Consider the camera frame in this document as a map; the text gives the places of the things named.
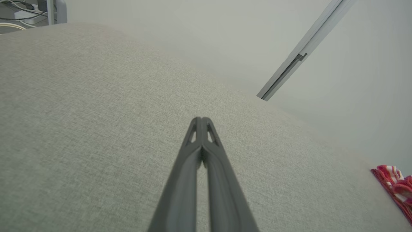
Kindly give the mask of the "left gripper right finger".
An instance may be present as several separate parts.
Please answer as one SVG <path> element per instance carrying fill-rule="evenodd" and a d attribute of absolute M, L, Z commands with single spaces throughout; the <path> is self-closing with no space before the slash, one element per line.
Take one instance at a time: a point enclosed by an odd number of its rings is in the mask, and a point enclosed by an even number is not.
<path fill-rule="evenodd" d="M 207 117 L 202 118 L 202 160 L 208 176 L 211 231 L 259 231 L 223 144 Z"/>

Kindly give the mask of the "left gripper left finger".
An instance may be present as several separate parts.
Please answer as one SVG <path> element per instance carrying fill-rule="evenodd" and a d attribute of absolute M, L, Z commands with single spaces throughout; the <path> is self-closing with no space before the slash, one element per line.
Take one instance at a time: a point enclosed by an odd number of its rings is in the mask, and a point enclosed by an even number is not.
<path fill-rule="evenodd" d="M 195 232 L 197 170 L 201 165 L 201 118 L 190 122 L 149 225 L 149 232 Z"/>

